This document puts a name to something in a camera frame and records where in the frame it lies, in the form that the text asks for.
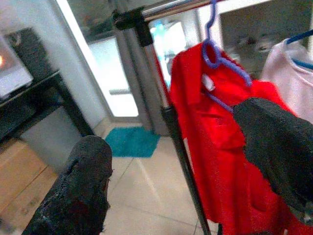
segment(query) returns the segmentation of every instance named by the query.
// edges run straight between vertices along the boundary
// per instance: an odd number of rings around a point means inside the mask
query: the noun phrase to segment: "rack clamp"
[[[153,39],[148,25],[149,22],[145,22],[142,16],[143,9],[144,7],[139,7],[124,13],[114,10],[112,12],[112,20],[114,26],[119,30],[134,28],[140,45],[146,47],[153,44]]]

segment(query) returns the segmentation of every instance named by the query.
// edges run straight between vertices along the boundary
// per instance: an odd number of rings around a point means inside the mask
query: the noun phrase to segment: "wooden surface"
[[[24,229],[57,175],[23,141],[0,146],[0,218]]]

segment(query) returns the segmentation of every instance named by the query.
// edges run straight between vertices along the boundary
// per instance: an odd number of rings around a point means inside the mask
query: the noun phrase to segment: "white shirt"
[[[298,115],[313,123],[313,70],[296,65],[292,59],[313,64],[299,42],[287,45],[287,39],[271,49],[261,80],[271,81],[284,102]]]

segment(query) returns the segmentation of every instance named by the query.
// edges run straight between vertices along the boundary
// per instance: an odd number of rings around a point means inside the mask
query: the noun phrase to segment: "clothing rack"
[[[211,232],[204,214],[199,191],[197,189],[187,151],[182,139],[178,123],[178,116],[174,106],[170,102],[167,87],[164,83],[164,79],[160,70],[160,64],[153,46],[153,39],[150,34],[148,23],[152,20],[192,10],[210,3],[211,0],[165,0],[156,4],[139,7],[124,13],[120,13],[116,10],[112,13],[113,22],[116,28],[119,30],[130,28],[135,29],[140,45],[146,54],[149,68],[156,83],[158,94],[161,100],[162,116],[174,142],[179,162],[190,194],[192,196],[204,235],[211,235]]]

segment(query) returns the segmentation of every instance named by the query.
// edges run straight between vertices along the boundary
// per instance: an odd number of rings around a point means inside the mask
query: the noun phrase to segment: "white wall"
[[[52,66],[61,74],[91,127],[106,115],[97,84],[83,61],[54,0],[1,0],[1,30],[33,27],[45,45]]]

